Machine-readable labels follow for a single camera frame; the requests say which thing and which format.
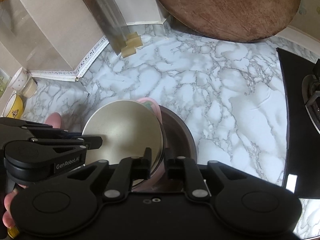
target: screw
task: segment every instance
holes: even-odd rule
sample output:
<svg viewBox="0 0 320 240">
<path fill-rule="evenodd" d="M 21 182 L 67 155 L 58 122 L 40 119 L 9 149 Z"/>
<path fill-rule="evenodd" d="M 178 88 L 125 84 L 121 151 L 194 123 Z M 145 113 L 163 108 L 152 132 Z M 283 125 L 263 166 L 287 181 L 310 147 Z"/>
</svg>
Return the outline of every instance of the screw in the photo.
<svg viewBox="0 0 320 240">
<path fill-rule="evenodd" d="M 209 193 L 204 189 L 196 189 L 192 192 L 194 197 L 206 197 Z"/>
<path fill-rule="evenodd" d="M 142 200 L 143 203 L 145 204 L 151 204 L 151 200 L 150 199 L 144 199 Z"/>
<path fill-rule="evenodd" d="M 120 192 L 115 190 L 115 189 L 109 189 L 107 190 L 104 195 L 107 197 L 107 198 L 116 198 L 116 197 L 119 197 L 120 196 Z"/>
</svg>

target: white edge strip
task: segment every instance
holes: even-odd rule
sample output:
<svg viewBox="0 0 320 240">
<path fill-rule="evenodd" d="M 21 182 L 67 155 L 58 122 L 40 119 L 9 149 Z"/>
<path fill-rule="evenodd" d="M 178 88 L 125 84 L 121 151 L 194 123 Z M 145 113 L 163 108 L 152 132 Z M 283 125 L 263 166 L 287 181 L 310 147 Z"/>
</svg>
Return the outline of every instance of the white edge strip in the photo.
<svg viewBox="0 0 320 240">
<path fill-rule="evenodd" d="M 286 27 L 276 34 L 276 36 L 292 41 L 320 56 L 320 41 L 293 26 Z"/>
<path fill-rule="evenodd" d="M 292 193 L 294 193 L 296 189 L 297 178 L 298 178 L 297 175 L 288 174 L 287 185 L 285 186 L 285 188 L 287 190 L 290 190 Z"/>
<path fill-rule="evenodd" d="M 29 73 L 31 73 L 32 77 L 74 82 L 77 78 L 83 77 L 84 73 L 108 44 L 108 39 L 103 36 L 85 55 L 74 71 L 30 70 Z"/>
</svg>

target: wooden cutting board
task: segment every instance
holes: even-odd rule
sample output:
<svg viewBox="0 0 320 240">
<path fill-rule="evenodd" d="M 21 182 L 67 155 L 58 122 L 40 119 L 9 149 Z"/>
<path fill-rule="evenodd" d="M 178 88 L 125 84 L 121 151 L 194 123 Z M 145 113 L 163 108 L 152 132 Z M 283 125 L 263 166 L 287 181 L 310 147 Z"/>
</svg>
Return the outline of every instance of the wooden cutting board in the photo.
<svg viewBox="0 0 320 240">
<path fill-rule="evenodd" d="M 261 40 L 286 28 L 300 0 L 159 0 L 179 21 L 206 36 Z"/>
</svg>

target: black stove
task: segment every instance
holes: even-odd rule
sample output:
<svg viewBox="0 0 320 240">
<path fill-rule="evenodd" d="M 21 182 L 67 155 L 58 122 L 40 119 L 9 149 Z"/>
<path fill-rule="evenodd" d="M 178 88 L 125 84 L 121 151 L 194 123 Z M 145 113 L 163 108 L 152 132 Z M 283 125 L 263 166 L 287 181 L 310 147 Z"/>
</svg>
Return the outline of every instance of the black stove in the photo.
<svg viewBox="0 0 320 240">
<path fill-rule="evenodd" d="M 316 64 L 277 48 L 287 102 L 283 186 L 296 175 L 299 198 L 320 199 L 320 59 Z"/>
</svg>

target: marble countertop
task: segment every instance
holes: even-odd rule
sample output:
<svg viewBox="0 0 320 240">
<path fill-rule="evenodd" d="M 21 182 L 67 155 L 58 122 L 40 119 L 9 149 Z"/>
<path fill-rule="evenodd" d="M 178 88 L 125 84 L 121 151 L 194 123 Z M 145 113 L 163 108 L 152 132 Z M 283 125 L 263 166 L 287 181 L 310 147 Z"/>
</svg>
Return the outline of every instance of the marble countertop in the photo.
<svg viewBox="0 0 320 240">
<path fill-rule="evenodd" d="M 108 102 L 151 97 L 187 124 L 198 163 L 218 160 L 281 186 L 287 117 L 276 48 L 313 62 L 318 56 L 278 37 L 242 44 L 158 25 L 136 28 L 144 43 L 137 54 L 122 58 L 108 45 L 80 79 L 82 88 L 39 80 L 23 118 L 43 122 L 59 112 L 66 129 L 81 131 Z M 320 200 L 301 202 L 295 233 L 320 235 Z"/>
</svg>

